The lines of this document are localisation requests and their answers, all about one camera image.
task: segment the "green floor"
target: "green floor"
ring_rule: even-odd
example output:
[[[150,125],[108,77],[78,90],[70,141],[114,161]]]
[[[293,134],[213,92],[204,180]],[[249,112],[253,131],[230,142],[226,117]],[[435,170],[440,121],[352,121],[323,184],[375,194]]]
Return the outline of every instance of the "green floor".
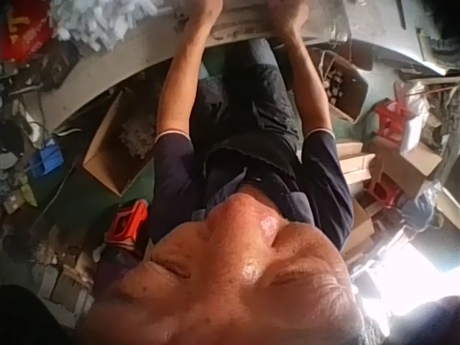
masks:
[[[205,62],[211,74],[216,73],[221,64],[219,51],[214,52],[211,56],[208,52]],[[340,119],[333,119],[333,129],[337,139],[365,140],[376,127],[374,116],[372,114],[367,115],[367,113],[378,101],[393,97],[392,84],[395,75],[392,70],[382,65],[376,65],[373,72],[365,73],[365,75],[369,81],[369,95],[363,108],[362,120],[358,124],[351,124]],[[91,131],[86,132],[86,135],[91,136]],[[69,154],[69,157],[75,157],[75,150]],[[40,207],[45,207],[55,194],[71,164],[72,160],[67,159],[65,167],[48,176],[31,181]],[[86,230],[90,226],[94,227],[95,223],[98,224],[98,229],[95,231],[102,234],[109,225],[111,213],[116,210],[117,206],[138,198],[145,198],[149,201],[153,199],[154,179],[153,165],[150,164],[127,193],[120,198],[78,167],[45,214],[45,218],[51,224],[55,224],[63,234]],[[30,267],[14,264],[3,254],[0,256],[0,278],[2,283],[17,283],[31,289],[34,281]]]

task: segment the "man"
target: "man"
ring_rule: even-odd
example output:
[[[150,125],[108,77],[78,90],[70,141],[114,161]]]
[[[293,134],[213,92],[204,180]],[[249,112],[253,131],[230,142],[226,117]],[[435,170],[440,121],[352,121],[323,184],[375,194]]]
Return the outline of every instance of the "man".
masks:
[[[268,1],[293,69],[301,164],[267,42],[230,52],[222,86],[201,58],[223,1],[192,3],[157,113],[155,246],[94,305],[83,340],[359,344],[363,321],[339,252],[353,223],[351,196],[300,33],[308,5]]]

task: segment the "cable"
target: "cable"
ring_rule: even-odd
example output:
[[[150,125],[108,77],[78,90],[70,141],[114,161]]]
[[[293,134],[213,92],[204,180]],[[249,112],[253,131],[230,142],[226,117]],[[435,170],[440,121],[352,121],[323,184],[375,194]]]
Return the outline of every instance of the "cable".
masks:
[[[35,221],[32,223],[32,225],[30,226],[30,230],[29,232],[33,232],[34,230],[34,227],[36,227],[38,221],[45,215],[45,213],[48,212],[48,210],[50,209],[51,205],[58,199],[58,196],[60,195],[60,192],[63,190],[64,188],[64,185],[65,183],[67,182],[67,180],[69,179],[69,177],[72,175],[73,173],[73,169],[75,168],[76,164],[77,164],[77,161],[78,161],[78,158],[79,157],[76,157],[72,163],[72,166],[70,167],[69,169],[69,172],[68,174],[64,177],[64,180],[60,183],[59,185],[59,188],[57,189],[56,191],[56,194],[52,197],[51,201],[45,206],[45,208],[43,209],[43,211],[38,215],[38,217],[35,219]]]

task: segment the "cluttered floor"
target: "cluttered floor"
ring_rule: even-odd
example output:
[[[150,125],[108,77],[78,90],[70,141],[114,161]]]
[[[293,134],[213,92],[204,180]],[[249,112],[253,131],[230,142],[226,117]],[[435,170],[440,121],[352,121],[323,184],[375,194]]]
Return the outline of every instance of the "cluttered floor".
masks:
[[[285,51],[270,43],[289,90]],[[61,49],[67,54],[72,48]],[[203,59],[213,75],[221,73],[222,49],[208,49]],[[341,167],[355,195],[355,225],[344,250],[352,277],[358,284],[387,250],[420,239],[422,231],[434,243],[435,231],[445,230],[439,235],[442,251],[452,255],[440,265],[445,271],[455,268],[446,262],[456,261],[460,232],[452,229],[458,222],[438,211],[436,202],[458,156],[451,143],[459,128],[460,78],[408,78],[359,42],[316,45],[310,53],[329,97]],[[43,123],[2,119],[0,283],[38,294],[63,325],[74,327],[91,307],[96,273],[106,264],[104,247],[118,246],[140,258],[147,245],[110,235],[120,231],[121,215],[129,224],[142,223],[154,198],[155,96],[169,63],[110,88],[52,133]],[[10,80],[9,70],[3,69],[3,80]],[[29,70],[23,78],[32,77]],[[408,113],[417,116],[401,120]],[[42,129],[40,139],[30,139],[34,127]],[[436,216],[401,212],[421,199]]]

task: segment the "blue plastic container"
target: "blue plastic container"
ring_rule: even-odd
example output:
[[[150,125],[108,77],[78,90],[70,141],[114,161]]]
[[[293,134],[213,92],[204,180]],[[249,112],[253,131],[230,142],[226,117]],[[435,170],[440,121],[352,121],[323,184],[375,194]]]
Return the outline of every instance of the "blue plastic container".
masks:
[[[41,178],[64,164],[63,153],[54,139],[44,149],[36,152],[29,161],[29,168],[34,178]]]

